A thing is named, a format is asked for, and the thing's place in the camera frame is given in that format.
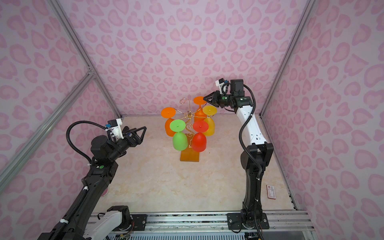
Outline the yellow wine glass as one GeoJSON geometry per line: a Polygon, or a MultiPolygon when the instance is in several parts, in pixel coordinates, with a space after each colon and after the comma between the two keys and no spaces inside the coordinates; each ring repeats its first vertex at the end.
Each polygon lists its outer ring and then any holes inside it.
{"type": "Polygon", "coordinates": [[[205,106],[203,107],[203,113],[207,115],[207,117],[204,119],[204,121],[208,124],[209,128],[207,131],[204,132],[204,135],[206,137],[210,137],[214,135],[215,133],[215,122],[212,119],[212,117],[218,112],[217,108],[214,106],[205,106]]]}

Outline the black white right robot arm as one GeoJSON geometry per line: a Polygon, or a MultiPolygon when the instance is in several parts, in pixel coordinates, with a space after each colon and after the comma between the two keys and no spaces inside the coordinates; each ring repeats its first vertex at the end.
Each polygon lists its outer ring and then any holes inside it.
{"type": "Polygon", "coordinates": [[[243,149],[242,168],[246,172],[246,194],[243,208],[238,214],[228,214],[228,228],[238,234],[241,230],[256,230],[262,233],[268,224],[261,202],[262,179],[269,165],[274,146],[263,136],[256,120],[256,100],[250,87],[242,79],[216,81],[218,90],[203,99],[216,108],[229,107],[239,118],[239,142],[243,149]]]}

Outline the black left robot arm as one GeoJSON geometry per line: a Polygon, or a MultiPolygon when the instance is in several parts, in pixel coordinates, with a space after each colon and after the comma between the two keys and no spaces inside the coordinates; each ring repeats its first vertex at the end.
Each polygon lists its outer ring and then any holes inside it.
{"type": "Polygon", "coordinates": [[[42,233],[40,240],[103,240],[115,229],[130,232],[134,229],[134,219],[128,206],[114,206],[90,228],[87,224],[103,195],[113,181],[117,169],[117,159],[126,155],[129,148],[140,145],[147,131],[146,127],[121,128],[121,119],[111,120],[106,126],[91,121],[72,123],[66,131],[69,146],[85,157],[90,169],[82,178],[83,188],[66,214],[48,233],[42,233]],[[71,140],[72,129],[80,124],[101,128],[106,135],[95,137],[91,142],[92,157],[79,150],[71,140]]]}

